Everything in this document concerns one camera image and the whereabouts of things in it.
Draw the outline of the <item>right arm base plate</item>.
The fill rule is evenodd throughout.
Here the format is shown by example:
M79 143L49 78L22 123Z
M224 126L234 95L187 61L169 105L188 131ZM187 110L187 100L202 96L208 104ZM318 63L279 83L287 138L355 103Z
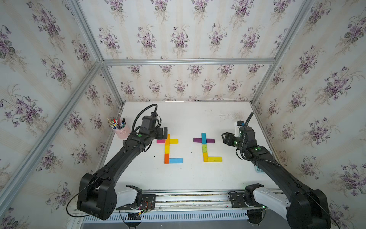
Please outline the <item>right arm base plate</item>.
M261 210L267 209L267 206L256 202L254 200L254 196L249 194L247 191L230 191L228 192L227 196L231 202L232 208L260 208Z

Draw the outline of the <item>orange-yellow long block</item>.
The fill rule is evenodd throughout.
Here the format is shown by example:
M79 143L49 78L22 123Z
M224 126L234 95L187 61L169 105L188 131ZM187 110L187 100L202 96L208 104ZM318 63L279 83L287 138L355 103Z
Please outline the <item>orange-yellow long block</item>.
M170 135L167 135L167 139L165 140L165 145L170 146Z

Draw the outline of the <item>magenta block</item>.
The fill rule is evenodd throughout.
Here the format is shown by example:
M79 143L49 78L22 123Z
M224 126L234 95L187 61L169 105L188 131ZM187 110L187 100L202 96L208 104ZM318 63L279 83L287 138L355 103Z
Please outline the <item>magenta block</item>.
M157 144L165 144L165 139L156 140Z

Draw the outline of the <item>light blue long block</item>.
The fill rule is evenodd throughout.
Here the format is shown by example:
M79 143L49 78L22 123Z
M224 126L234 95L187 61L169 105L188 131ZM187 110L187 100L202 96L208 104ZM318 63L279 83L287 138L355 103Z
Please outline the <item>light blue long block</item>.
M170 164L182 164L183 158L170 158L169 163Z

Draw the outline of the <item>purple block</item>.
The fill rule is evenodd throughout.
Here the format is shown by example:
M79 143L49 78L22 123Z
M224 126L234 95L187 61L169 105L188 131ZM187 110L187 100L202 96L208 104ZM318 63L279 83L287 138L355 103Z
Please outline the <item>purple block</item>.
M193 142L194 143L202 143L202 139L201 138L194 138Z
M207 142L207 143L212 143L212 144L214 144L214 143L215 143L215 139L213 139L213 138L207 138L207 139L206 139L206 142Z

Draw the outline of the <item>yellow-orange block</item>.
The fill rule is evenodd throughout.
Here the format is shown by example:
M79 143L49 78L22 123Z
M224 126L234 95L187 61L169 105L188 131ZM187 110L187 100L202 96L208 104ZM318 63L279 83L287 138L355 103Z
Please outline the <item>yellow-orange block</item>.
M203 153L203 161L204 162L209 162L209 160L208 160L208 153L207 152L204 152Z

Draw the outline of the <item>teal long block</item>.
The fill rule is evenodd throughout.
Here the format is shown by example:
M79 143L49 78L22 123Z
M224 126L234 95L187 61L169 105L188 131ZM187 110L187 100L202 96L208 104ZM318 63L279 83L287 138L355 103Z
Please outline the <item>teal long block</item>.
M202 133L202 144L203 145L206 145L207 144L206 133Z

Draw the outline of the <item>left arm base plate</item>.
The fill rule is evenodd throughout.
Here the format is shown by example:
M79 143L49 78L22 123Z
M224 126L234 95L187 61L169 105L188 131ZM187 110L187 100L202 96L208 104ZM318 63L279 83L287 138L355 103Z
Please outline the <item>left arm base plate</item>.
M116 208L116 210L154 210L155 208L156 195L155 194L142 194L137 197L137 200L132 204L127 204Z

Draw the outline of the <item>yellow long block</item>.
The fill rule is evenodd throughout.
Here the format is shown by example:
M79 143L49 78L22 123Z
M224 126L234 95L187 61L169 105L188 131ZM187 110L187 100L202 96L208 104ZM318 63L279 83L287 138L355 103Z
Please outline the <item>yellow long block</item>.
M208 157L208 162L223 162L223 159L221 157L210 156Z

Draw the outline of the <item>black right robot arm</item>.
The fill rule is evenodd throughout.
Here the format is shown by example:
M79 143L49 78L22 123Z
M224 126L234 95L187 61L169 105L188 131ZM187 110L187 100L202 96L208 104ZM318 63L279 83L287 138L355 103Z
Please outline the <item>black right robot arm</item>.
M270 192L264 185L249 185L244 203L249 207L265 206L283 217L292 229L329 229L331 217L326 195L302 183L280 165L264 146L257 144L251 127L238 126L236 133L223 133L223 143L236 148L239 159L251 162L264 171L282 190L285 198Z

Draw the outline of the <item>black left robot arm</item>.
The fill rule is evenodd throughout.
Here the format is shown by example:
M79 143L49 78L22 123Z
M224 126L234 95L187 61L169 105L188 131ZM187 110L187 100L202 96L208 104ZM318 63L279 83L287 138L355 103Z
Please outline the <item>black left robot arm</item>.
M133 204L138 189L128 186L126 191L115 190L117 181L132 161L148 149L154 140L167 139L167 128L160 127L156 112L142 119L140 128L131 132L122 148L94 174L85 174L80 182L77 209L99 219L108 219L116 208Z

